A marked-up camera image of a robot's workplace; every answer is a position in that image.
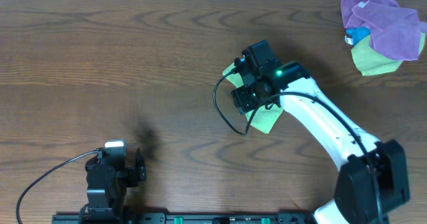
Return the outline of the green microfiber cloth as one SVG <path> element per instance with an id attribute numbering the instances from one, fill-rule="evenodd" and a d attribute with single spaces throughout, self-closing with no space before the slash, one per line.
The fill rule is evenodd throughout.
<path id="1" fill-rule="evenodd" d="M 223 70 L 222 75 L 224 78 L 219 80 L 217 84 L 219 85 L 224 79 L 227 79 L 235 87 L 243 87 L 244 82 L 239 73 L 234 73 L 226 77 L 226 75 L 235 68 L 234 63 L 231 63 L 226 69 Z M 261 131 L 264 134 L 269 134 L 272 130 L 275 122 L 278 120 L 280 115 L 283 113 L 283 110 L 277 106 L 272 107 L 271 109 L 266 109 L 265 107 L 260 107 L 258 112 L 254 115 L 252 119 L 251 126 Z"/>

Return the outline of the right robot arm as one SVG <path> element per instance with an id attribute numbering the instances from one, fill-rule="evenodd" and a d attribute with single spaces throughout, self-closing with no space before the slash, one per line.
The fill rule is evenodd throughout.
<path id="1" fill-rule="evenodd" d="M 334 197 L 314 211 L 316 223 L 385 223 L 410 200 L 406 154 L 396 140 L 381 142 L 341 112 L 296 61 L 282 63 L 267 41 L 250 45 L 230 71 L 242 78 L 232 91 L 244 115 L 280 107 L 323 146 L 338 169 Z"/>

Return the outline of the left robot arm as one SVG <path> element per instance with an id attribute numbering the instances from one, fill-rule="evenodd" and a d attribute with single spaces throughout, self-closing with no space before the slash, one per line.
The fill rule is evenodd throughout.
<path id="1" fill-rule="evenodd" d="M 145 159 L 135 152 L 135 164 L 125 164 L 124 147 L 99 148 L 96 156 L 85 164 L 87 199 L 78 223 L 128 223 L 132 214 L 124 206 L 129 187 L 137 187 L 147 178 Z"/>

